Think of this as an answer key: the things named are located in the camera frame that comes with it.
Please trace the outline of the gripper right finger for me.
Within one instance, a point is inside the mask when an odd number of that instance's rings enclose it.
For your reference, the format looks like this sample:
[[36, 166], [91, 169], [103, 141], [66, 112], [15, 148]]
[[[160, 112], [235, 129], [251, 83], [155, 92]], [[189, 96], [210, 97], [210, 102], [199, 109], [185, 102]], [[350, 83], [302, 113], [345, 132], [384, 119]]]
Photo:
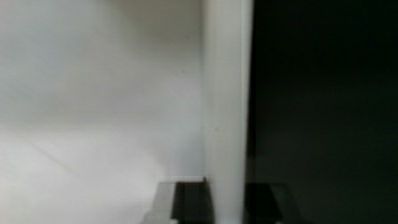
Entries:
[[302, 224], [295, 197], [286, 184], [246, 185], [246, 224]]

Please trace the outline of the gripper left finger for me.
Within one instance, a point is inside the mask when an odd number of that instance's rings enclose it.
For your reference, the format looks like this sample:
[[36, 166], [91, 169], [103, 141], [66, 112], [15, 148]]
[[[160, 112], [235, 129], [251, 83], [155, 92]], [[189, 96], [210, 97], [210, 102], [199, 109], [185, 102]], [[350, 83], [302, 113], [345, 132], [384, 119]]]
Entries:
[[162, 182], [144, 224], [208, 224], [205, 182]]

